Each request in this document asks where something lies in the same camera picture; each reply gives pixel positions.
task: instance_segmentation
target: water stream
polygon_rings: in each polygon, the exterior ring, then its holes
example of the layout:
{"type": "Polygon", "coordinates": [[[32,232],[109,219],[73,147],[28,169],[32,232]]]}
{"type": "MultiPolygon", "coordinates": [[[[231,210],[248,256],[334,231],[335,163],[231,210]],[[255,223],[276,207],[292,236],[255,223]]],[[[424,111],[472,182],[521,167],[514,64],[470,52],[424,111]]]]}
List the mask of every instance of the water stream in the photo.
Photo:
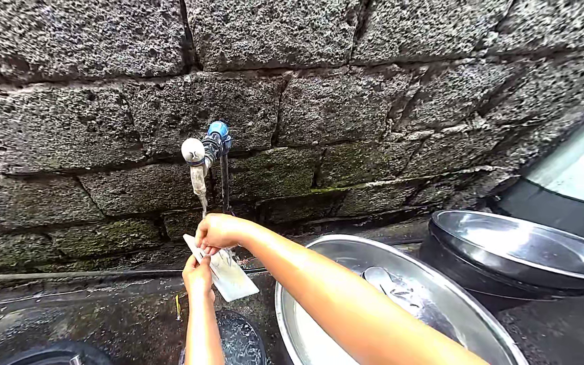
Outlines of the water stream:
{"type": "Polygon", "coordinates": [[[208,205],[206,200],[206,193],[200,194],[198,197],[200,198],[200,203],[202,203],[202,219],[204,219],[206,217],[206,208],[208,205]]]}

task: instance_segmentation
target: faucet handle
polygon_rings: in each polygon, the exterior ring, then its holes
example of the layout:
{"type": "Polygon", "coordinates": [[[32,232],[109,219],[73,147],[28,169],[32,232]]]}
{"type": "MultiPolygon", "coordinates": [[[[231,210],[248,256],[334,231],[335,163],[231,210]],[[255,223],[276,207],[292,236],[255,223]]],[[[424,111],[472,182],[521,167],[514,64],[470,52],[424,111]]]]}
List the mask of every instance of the faucet handle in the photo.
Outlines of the faucet handle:
{"type": "Polygon", "coordinates": [[[204,145],[197,138],[188,138],[182,143],[182,156],[186,163],[196,166],[204,163],[204,145]]]}

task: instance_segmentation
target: stone block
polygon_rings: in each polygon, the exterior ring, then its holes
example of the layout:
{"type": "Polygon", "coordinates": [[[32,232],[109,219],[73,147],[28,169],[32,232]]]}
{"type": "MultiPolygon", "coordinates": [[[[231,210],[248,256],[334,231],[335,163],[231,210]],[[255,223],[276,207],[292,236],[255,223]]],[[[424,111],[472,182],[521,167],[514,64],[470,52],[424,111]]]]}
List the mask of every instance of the stone block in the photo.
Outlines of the stone block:
{"type": "Polygon", "coordinates": [[[431,60],[470,53],[501,20],[509,0],[371,0],[353,64],[431,60]]]}
{"type": "Polygon", "coordinates": [[[376,181],[353,187],[346,193],[337,215],[362,216],[400,209],[421,182],[420,179],[376,181]]]}
{"type": "Polygon", "coordinates": [[[282,95],[279,144],[378,140],[412,78],[397,66],[295,77],[282,95]]]}
{"type": "Polygon", "coordinates": [[[96,257],[161,245],[150,220],[120,220],[48,232],[54,246],[71,258],[96,257]]]}
{"type": "Polygon", "coordinates": [[[342,66],[359,7],[354,0],[186,1],[205,71],[342,66]]]}
{"type": "Polygon", "coordinates": [[[24,267],[60,259],[51,241],[41,235],[0,235],[0,272],[4,267],[24,267]]]}
{"type": "Polygon", "coordinates": [[[188,166],[147,165],[83,175],[80,181],[109,216],[200,207],[188,166]]]}
{"type": "Polygon", "coordinates": [[[231,198],[257,200],[310,192],[318,149],[280,147],[229,160],[231,198]]]}
{"type": "Polygon", "coordinates": [[[317,184],[320,187],[346,187],[392,179],[403,171],[419,145],[418,140],[403,140],[328,146],[317,184]]]}
{"type": "Polygon", "coordinates": [[[432,67],[437,69],[432,79],[418,90],[406,118],[395,121],[394,131],[458,125],[520,69],[502,64],[454,64],[440,70],[439,66],[432,67]]]}
{"type": "Polygon", "coordinates": [[[540,97],[539,94],[550,96],[551,104],[542,99],[541,114],[535,101],[529,103],[523,101],[524,107],[531,108],[533,113],[521,114],[517,96],[511,96],[507,104],[500,105],[495,115],[489,114],[491,118],[498,120],[502,120],[502,116],[504,120],[509,120],[511,115],[515,115],[516,119],[522,117],[528,123],[510,126],[507,129],[507,137],[495,148],[496,153],[487,157],[486,164],[512,169],[527,167],[555,149],[570,133],[584,124],[584,76],[574,81],[555,82],[550,85],[552,88],[566,87],[567,93],[556,94],[553,90],[547,89],[546,82],[542,82],[540,85],[532,81],[523,86],[525,90],[538,93],[533,96],[536,99],[540,97]]]}
{"type": "Polygon", "coordinates": [[[143,151],[115,87],[36,87],[0,93],[0,172],[138,161],[143,151]]]}
{"type": "Polygon", "coordinates": [[[333,215],[345,190],[313,192],[301,196],[276,197],[256,203],[261,223],[279,224],[298,220],[318,220],[333,215]]]}
{"type": "Polygon", "coordinates": [[[195,236],[197,225],[202,220],[202,210],[164,212],[162,218],[168,237],[173,241],[183,241],[184,233],[195,236]]]}
{"type": "Polygon", "coordinates": [[[0,229],[102,219],[80,184],[68,177],[0,177],[0,229]]]}
{"type": "Polygon", "coordinates": [[[516,0],[489,43],[493,53],[584,47],[584,3],[516,0]]]}
{"type": "Polygon", "coordinates": [[[224,120],[232,151],[267,149],[276,126],[281,78],[193,73],[160,83],[125,85],[135,126],[149,153],[179,154],[189,137],[202,138],[224,120]]]}
{"type": "Polygon", "coordinates": [[[175,0],[0,1],[1,72],[27,81],[174,75],[184,27],[175,0]]]}
{"type": "Polygon", "coordinates": [[[577,101],[584,85],[584,58],[552,60],[530,67],[523,81],[483,117],[492,124],[552,120],[577,101]]]}
{"type": "Polygon", "coordinates": [[[498,186],[517,177],[519,174],[510,170],[480,171],[467,187],[459,189],[442,207],[444,209],[477,208],[483,203],[483,198],[493,194],[498,186]]]}
{"type": "Polygon", "coordinates": [[[186,245],[143,249],[133,253],[96,259],[80,259],[34,266],[41,272],[98,270],[182,270],[191,251],[186,245]]]}
{"type": "Polygon", "coordinates": [[[457,173],[435,177],[423,186],[407,205],[443,204],[474,178],[475,173],[457,173]]]}
{"type": "Polygon", "coordinates": [[[418,177],[453,172],[478,164],[484,154],[504,137],[501,128],[457,131],[445,128],[426,138],[418,152],[411,158],[403,177],[418,177]]]}

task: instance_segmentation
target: metal basin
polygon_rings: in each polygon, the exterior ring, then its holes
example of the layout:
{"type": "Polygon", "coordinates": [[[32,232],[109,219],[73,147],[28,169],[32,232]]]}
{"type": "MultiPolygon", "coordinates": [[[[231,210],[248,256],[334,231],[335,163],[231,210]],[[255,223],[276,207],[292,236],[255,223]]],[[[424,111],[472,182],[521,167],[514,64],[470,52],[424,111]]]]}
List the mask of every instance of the metal basin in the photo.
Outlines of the metal basin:
{"type": "MultiPolygon", "coordinates": [[[[411,298],[418,309],[425,308],[425,312],[410,311],[415,317],[436,320],[440,328],[429,324],[439,330],[448,329],[456,341],[490,364],[527,364],[511,337],[488,311],[464,289],[426,264],[385,244],[355,236],[329,235],[307,247],[358,275],[372,266],[385,269],[394,283],[409,291],[405,298],[411,298]]],[[[275,305],[283,342],[295,365],[356,364],[278,283],[275,305]]]]}
{"type": "Polygon", "coordinates": [[[584,238],[486,212],[439,211],[440,242],[462,257],[532,285],[584,289],[584,238]]]}

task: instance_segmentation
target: black bucket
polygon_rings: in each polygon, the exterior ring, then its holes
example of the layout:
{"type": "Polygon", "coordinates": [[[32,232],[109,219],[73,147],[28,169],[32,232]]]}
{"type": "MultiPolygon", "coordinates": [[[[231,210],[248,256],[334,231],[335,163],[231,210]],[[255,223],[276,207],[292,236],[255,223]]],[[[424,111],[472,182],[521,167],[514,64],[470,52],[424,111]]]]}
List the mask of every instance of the black bucket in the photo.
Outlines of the black bucket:
{"type": "Polygon", "coordinates": [[[584,295],[584,289],[560,290],[535,286],[467,261],[446,244],[442,244],[434,235],[432,226],[430,222],[430,235],[420,245],[420,260],[463,286],[491,312],[531,301],[555,301],[584,295]]]}
{"type": "Polygon", "coordinates": [[[112,365],[101,350],[83,342],[61,341],[49,347],[20,352],[0,365],[112,365]]]}

